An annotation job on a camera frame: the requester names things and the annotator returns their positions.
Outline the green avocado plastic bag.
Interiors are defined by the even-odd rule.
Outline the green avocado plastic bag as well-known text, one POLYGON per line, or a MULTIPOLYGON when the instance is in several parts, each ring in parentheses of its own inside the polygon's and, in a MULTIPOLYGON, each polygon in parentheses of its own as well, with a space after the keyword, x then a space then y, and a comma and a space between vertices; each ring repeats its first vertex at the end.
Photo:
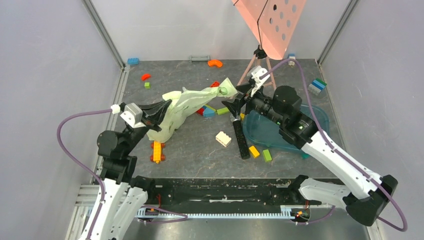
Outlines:
POLYGON ((214 98, 230 98, 236 93, 235 86, 229 78, 226 78, 219 86, 206 87, 202 90, 188 90, 183 87, 182 91, 171 91, 163 94, 162 99, 171 100, 171 104, 159 125, 161 131, 149 130, 147 132, 149 140, 165 143, 172 137, 174 131, 180 128, 188 116, 194 114, 214 98))

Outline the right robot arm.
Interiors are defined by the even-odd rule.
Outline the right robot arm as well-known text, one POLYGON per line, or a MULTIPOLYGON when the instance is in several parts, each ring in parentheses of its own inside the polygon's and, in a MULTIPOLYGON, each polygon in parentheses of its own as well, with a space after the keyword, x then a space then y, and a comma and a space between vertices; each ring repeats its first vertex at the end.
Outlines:
POLYGON ((341 180, 341 184, 334 184, 299 175, 288 188, 293 203, 330 204, 345 209, 358 223, 372 226, 392 198, 398 181, 391 175, 376 174, 350 157, 316 121, 301 112, 301 104, 293 87, 279 86, 269 97, 248 83, 237 87, 234 99, 223 101, 236 121, 245 109, 275 123, 283 140, 318 160, 341 180))

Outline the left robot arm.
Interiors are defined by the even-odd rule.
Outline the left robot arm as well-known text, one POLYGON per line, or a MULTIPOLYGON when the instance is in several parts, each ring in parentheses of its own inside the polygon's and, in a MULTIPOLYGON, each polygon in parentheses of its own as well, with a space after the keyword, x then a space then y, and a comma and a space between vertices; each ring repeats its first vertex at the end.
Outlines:
POLYGON ((123 102, 109 108, 125 121, 125 128, 105 130, 97 137, 97 154, 103 158, 99 193, 81 240, 122 239, 139 208, 156 200, 155 181, 133 177, 137 157, 130 153, 148 131, 161 131, 171 103, 170 99, 147 105, 123 102))

